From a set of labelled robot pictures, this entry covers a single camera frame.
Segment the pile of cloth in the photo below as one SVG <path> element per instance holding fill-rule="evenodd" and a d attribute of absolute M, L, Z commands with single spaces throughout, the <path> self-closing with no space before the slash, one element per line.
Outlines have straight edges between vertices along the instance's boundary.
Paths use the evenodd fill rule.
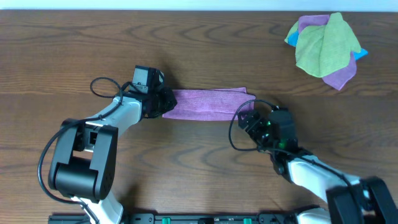
<path fill-rule="evenodd" d="M 367 55 L 341 13 L 302 16 L 285 42 L 296 47 L 296 66 L 337 90 L 356 73 L 356 60 Z"/>

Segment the white background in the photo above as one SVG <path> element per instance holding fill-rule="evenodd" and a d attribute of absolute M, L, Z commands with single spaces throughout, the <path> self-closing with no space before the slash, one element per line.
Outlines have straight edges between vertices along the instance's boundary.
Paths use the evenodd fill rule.
<path fill-rule="evenodd" d="M 398 12 L 398 0 L 0 0 L 0 9 Z"/>

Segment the wooden tabletop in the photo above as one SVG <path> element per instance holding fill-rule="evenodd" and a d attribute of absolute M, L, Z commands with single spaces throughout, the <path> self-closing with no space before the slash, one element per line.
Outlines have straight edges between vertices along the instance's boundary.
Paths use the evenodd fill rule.
<path fill-rule="evenodd" d="M 245 86 L 257 99 L 288 106 L 301 146 L 337 169 L 383 178 L 397 203 L 398 14 L 343 13 L 369 55 L 341 91 L 296 67 L 295 49 L 284 43 L 306 14 L 319 12 L 1 11 L 0 223 L 81 212 L 40 189 L 40 153 L 64 119 L 110 104 L 90 93 L 92 79 L 124 83 L 135 65 L 161 69 L 174 89 Z M 106 82 L 97 90 L 116 92 Z M 116 198 L 130 212 L 325 206 L 278 176 L 268 155 L 234 151 L 228 125 L 153 119 L 132 126 L 118 142 Z M 252 145 L 234 133 L 239 146 Z"/>

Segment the purple cloth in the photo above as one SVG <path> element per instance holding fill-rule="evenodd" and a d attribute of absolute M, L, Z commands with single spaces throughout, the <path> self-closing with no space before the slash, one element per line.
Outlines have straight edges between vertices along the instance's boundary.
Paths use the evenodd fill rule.
<path fill-rule="evenodd" d="M 218 90 L 173 90 L 177 105 L 164 118 L 192 121 L 231 121 L 244 102 L 256 99 L 246 94 L 246 87 Z M 254 103 L 241 111 L 253 110 Z"/>
<path fill-rule="evenodd" d="M 298 19 L 298 32 L 304 30 L 307 26 L 322 26 L 328 24 L 329 15 L 316 15 L 316 16 L 302 16 Z M 356 62 L 354 53 L 351 52 L 351 58 L 347 67 L 337 70 L 325 77 L 322 80 L 335 88 L 341 90 L 344 85 L 355 76 L 356 73 Z"/>
<path fill-rule="evenodd" d="M 322 26 L 328 24 L 330 15 L 302 16 L 298 19 L 298 32 L 307 26 Z"/>

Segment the robotic arm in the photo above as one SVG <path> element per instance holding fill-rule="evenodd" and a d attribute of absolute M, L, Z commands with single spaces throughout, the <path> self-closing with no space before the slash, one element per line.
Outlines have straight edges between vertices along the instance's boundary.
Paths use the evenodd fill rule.
<path fill-rule="evenodd" d="M 115 199 L 111 187 L 116 166 L 118 137 L 142 118 L 155 118 L 177 104 L 164 75 L 155 68 L 136 66 L 129 91 L 113 98 L 112 103 L 87 121 L 68 128 L 55 146 L 48 183 L 64 197 L 84 202 L 89 216 L 50 216 L 49 223 L 133 223 L 133 224 L 277 224 L 277 223 L 398 223 L 397 209 L 385 183 L 373 177 L 360 179 L 344 174 L 298 147 L 294 122 L 287 109 L 272 106 L 268 118 L 257 111 L 239 114 L 238 124 L 257 144 L 259 152 L 271 153 L 275 171 L 286 180 L 305 187 L 328 203 L 329 212 L 312 207 L 288 213 L 260 213 L 258 216 L 214 215 L 128 215 Z M 62 128 L 74 122 L 67 119 Z M 73 155 L 90 151 L 91 160 Z M 363 215 L 373 211 L 373 215 Z"/>

